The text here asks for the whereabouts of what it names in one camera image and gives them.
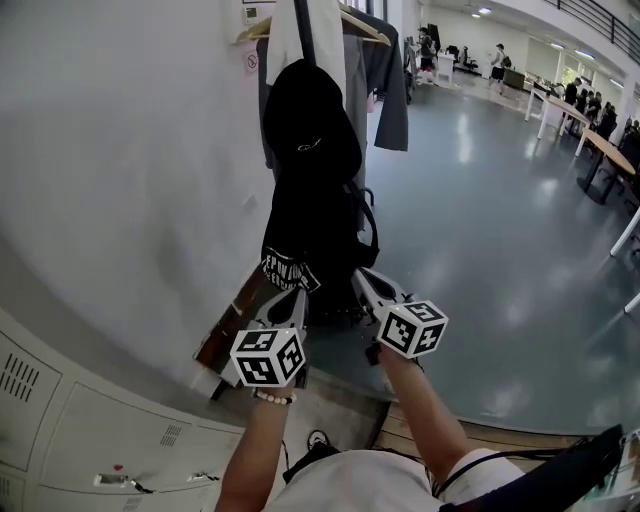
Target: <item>white shirt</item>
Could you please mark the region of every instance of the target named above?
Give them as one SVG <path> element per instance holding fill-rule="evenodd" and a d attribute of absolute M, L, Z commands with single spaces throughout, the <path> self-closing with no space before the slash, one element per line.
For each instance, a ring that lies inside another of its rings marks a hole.
<path fill-rule="evenodd" d="M 502 61 L 504 60 L 504 52 L 502 50 L 498 50 L 498 53 L 496 53 L 496 58 L 493 60 L 496 61 L 493 66 L 499 68 L 502 65 Z"/>
<path fill-rule="evenodd" d="M 335 0 L 313 0 L 307 2 L 307 5 L 316 65 L 325 70 L 338 84 L 342 91 L 344 106 L 347 100 L 347 78 L 344 67 L 340 7 Z M 271 16 L 267 50 L 267 84 L 273 85 L 284 68 L 302 57 L 302 43 L 293 0 L 278 0 Z"/>
<path fill-rule="evenodd" d="M 491 450 L 463 457 L 451 474 Z M 519 478 L 523 473 L 506 459 L 483 462 L 456 480 L 444 502 L 465 503 Z M 297 473 L 265 512 L 437 512 L 443 502 L 431 495 L 421 464 L 380 451 L 332 455 Z"/>

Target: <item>shoe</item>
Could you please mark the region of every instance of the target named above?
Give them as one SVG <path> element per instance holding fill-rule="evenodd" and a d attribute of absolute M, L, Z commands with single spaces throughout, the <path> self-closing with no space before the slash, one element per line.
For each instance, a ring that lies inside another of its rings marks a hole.
<path fill-rule="evenodd" d="M 329 437 L 322 430 L 314 430 L 309 434 L 307 438 L 307 449 L 311 451 L 311 449 L 316 445 L 316 443 L 321 443 L 326 446 L 331 446 L 331 442 L 329 441 Z"/>

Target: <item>ceiling light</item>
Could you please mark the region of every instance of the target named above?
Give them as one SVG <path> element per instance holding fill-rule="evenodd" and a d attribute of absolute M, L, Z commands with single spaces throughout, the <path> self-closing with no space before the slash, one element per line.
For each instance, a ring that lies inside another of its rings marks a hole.
<path fill-rule="evenodd" d="M 588 53 L 585 52 L 581 52 L 580 50 L 573 50 L 574 52 L 576 52 L 578 55 L 585 57 L 589 60 L 595 60 L 596 58 L 593 55 L 589 55 Z"/>

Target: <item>desk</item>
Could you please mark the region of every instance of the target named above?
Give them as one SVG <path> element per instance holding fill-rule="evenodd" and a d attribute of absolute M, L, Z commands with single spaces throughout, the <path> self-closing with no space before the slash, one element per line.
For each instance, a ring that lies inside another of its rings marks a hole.
<path fill-rule="evenodd" d="M 528 121 L 529 117 L 531 117 L 531 109 L 533 108 L 533 98 L 537 96 L 543 101 L 542 105 L 542 123 L 540 124 L 540 130 L 538 130 L 538 138 L 542 138 L 542 133 L 544 132 L 544 127 L 547 124 L 547 119 L 549 115 L 549 108 L 555 107 L 562 110 L 566 116 L 562 124 L 560 125 L 560 133 L 559 136 L 562 137 L 562 134 L 569 123 L 571 118 L 574 118 L 579 123 L 585 125 L 585 129 L 589 126 L 589 120 L 584 117 L 580 112 L 578 112 L 573 106 L 569 105 L 565 101 L 562 101 L 560 98 L 556 98 L 555 96 L 549 96 L 541 91 L 540 89 L 536 89 L 535 86 L 531 89 L 531 94 L 529 95 L 529 104 L 527 105 L 527 113 L 524 116 L 524 120 Z"/>
<path fill-rule="evenodd" d="M 617 147 L 611 144 L 611 142 L 609 142 L 608 140 L 598 135 L 596 132 L 593 132 L 587 128 L 584 129 L 584 132 L 582 134 L 582 139 L 580 140 L 580 145 L 578 146 L 578 150 L 576 151 L 576 156 L 580 153 L 582 144 L 586 139 L 589 139 L 593 143 L 600 155 L 595 159 L 593 167 L 591 168 L 591 171 L 589 171 L 589 175 L 586 178 L 578 178 L 576 181 L 578 183 L 578 186 L 582 190 L 584 190 L 584 193 L 587 194 L 590 199 L 598 204 L 604 204 L 607 200 L 609 192 L 611 192 L 613 185 L 618 179 L 618 172 L 620 171 L 620 169 L 631 174 L 631 176 L 635 176 L 636 171 L 629 163 L 629 161 L 624 157 L 624 155 L 620 153 L 620 151 L 618 151 Z M 591 182 L 598 172 L 598 166 L 600 165 L 600 162 L 602 162 L 603 155 L 607 155 L 607 158 L 611 161 L 611 163 L 616 165 L 613 166 L 614 175 L 612 176 L 611 181 L 606 186 L 604 191 L 600 192 L 595 187 L 591 186 Z"/>
<path fill-rule="evenodd" d="M 624 233 L 622 233 L 622 235 L 620 236 L 616 244 L 609 251 L 609 254 L 611 256 L 616 256 L 620 252 L 620 249 L 622 249 L 622 246 L 624 245 L 624 243 L 627 240 L 629 240 L 631 233 L 633 233 L 633 230 L 638 225 L 638 222 L 640 222 L 640 208 L 638 208 L 638 211 L 633 216 L 633 219 L 631 219 L 631 222 L 629 222 L 627 229 L 624 230 Z M 629 302 L 629 304 L 625 306 L 624 308 L 625 313 L 630 313 L 631 310 L 638 305 L 640 305 L 640 293 L 636 295 L 635 299 L 633 299 L 631 302 Z"/>
<path fill-rule="evenodd" d="M 453 84 L 453 62 L 455 60 L 453 55 L 443 53 L 438 55 L 438 80 L 440 80 L 440 75 L 447 75 L 449 84 Z"/>

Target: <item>bracelet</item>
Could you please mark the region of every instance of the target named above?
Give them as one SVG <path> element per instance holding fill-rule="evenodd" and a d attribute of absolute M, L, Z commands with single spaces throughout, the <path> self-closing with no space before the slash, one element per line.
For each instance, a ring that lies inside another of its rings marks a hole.
<path fill-rule="evenodd" d="M 260 398 L 261 400 L 272 402 L 278 405 L 291 405 L 293 402 L 295 402 L 298 399 L 295 393 L 291 393 L 291 396 L 289 398 L 280 398 L 277 396 L 270 395 L 269 393 L 265 393 L 264 391 L 261 391 L 257 388 L 254 388 L 253 390 L 253 396 L 255 396 L 256 398 Z"/>

